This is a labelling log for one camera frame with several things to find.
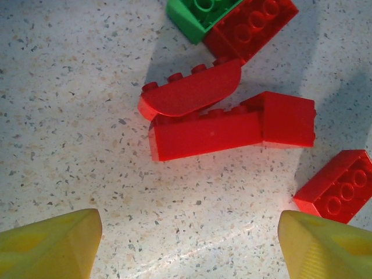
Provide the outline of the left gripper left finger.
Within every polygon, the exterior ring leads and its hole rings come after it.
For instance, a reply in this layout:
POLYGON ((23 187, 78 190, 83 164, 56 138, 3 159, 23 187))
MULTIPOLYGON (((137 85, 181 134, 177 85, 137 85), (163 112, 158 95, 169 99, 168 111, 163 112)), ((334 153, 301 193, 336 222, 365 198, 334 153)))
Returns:
POLYGON ((102 236, 97 209, 1 233, 1 278, 89 278, 102 236))

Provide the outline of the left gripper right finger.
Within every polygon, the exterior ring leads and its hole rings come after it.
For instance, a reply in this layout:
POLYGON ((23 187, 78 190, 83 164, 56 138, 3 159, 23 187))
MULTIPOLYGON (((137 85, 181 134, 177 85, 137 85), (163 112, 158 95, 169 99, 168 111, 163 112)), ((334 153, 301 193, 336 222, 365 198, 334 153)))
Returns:
POLYGON ((371 278, 371 232, 285 210, 278 239, 290 278, 371 278))

